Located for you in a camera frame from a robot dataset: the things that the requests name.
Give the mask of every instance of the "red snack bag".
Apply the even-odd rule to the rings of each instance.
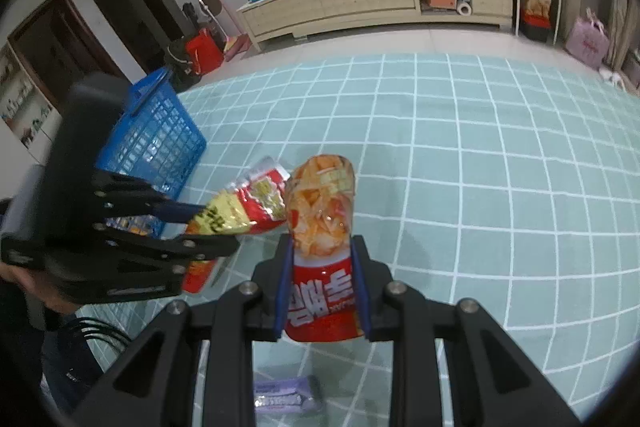
[[[299,342],[334,342],[362,334],[351,283],[355,177],[348,159],[310,158],[285,191],[293,235],[293,284],[286,331]]]
[[[186,233],[262,233],[284,223],[284,184],[289,173],[270,156],[218,192],[187,225]],[[213,261],[193,261],[182,289],[199,292],[210,279]]]

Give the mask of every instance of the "red snack canister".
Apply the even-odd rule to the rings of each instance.
[[[348,159],[319,155],[287,183],[294,266],[286,331],[299,342],[334,342],[362,334],[351,281],[355,177]]]

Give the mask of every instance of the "doorway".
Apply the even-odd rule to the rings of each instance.
[[[164,65],[164,50],[182,36],[162,0],[95,0],[120,40],[146,73]]]
[[[8,38],[18,60],[55,108],[71,85],[102,71],[126,78],[71,0],[46,0]]]

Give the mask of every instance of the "light blue floor mat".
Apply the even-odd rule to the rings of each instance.
[[[478,299],[578,414],[636,346],[640,101],[595,73],[371,55],[261,71],[180,98],[209,141],[181,200],[205,203],[265,155],[293,168],[340,154],[357,172],[354,229],[372,257],[428,298]],[[244,239],[216,284],[188,301],[248,279],[276,238]],[[85,311],[136,334],[167,301]],[[387,423],[390,346],[284,339],[256,343],[254,359],[257,378],[316,375],[327,399],[324,417],[264,425]],[[441,373],[450,424],[444,364]]]

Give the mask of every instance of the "person's hand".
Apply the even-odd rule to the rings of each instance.
[[[60,314],[71,314],[80,307],[65,300],[44,272],[0,263],[0,277],[7,282],[17,284],[24,291],[42,301],[47,308]]]

